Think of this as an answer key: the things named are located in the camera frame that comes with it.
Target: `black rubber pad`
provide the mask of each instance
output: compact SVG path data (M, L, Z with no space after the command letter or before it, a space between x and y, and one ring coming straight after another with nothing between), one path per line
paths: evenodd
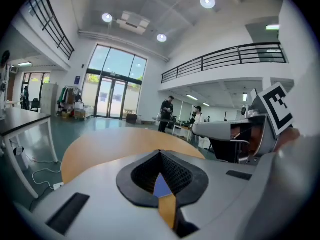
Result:
M65 235L89 197L86 194L75 193L46 224L61 235Z
M176 208L197 202L209 185L209 178L202 169L165 150L155 150L122 168L116 176L116 184L134 205L157 208L159 200L153 193L159 173L176 197Z
M245 181L250 181L252 174L248 174L248 173L243 173L240 171L235 171L235 170L229 170L227 173L227 175L235 177L235 178L239 178Z

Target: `railing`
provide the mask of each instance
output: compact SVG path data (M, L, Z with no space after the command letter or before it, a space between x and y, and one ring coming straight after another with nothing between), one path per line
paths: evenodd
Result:
M239 45L190 60L162 74L161 83L201 71L249 63L287 63L280 42Z
M50 0L28 0L30 13L35 15L41 22L42 31L46 30L60 49L70 60L75 51L65 32L61 28L55 12L51 6Z

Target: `white table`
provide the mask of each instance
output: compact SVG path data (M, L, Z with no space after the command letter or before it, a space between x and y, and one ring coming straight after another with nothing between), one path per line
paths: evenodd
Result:
M5 115L5 119L0 121L0 136L4 138L4 143L7 149L7 153L9 155L10 162L15 172L18 174L18 177L22 181L23 185L26 187L26 189L34 198L38 198L39 195L32 188L32 186L30 185L30 183L28 182L25 175L20 169L20 166L16 160L14 151L10 144L10 139L16 137L17 143L21 147L19 134L22 134L33 127L47 124L49 130L49 145L51 148L51 154L54 162L57 163L58 158L51 133L51 115L23 110L16 107L7 108L5 111Z
M6 108L18 107L20 105L20 101L6 101Z
M187 136L187 138L186 138L186 141L187 141L187 142L190 142L191 132L192 132L191 129L189 129L188 127L185 127L185 126L181 126L181 125L174 125L174 126L173 126L172 135L174 135L176 128L181 129L181 130L188 131L188 136Z

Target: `glass door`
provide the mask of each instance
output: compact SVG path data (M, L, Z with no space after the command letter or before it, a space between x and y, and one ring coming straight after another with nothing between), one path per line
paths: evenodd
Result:
M127 85L124 81L102 77L95 100L95 116L122 119Z
M109 118L122 119L126 82L113 80L112 98L110 98Z
M110 96L112 93L113 79L102 77L95 100L95 116L108 117Z

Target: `black mesh pad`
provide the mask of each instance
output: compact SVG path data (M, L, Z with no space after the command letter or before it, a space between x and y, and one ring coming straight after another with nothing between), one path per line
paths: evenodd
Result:
M157 208L159 201L153 192L159 173L176 197L176 208L195 203L209 184L203 170L163 150L155 150L124 167L116 177L116 184L134 205Z

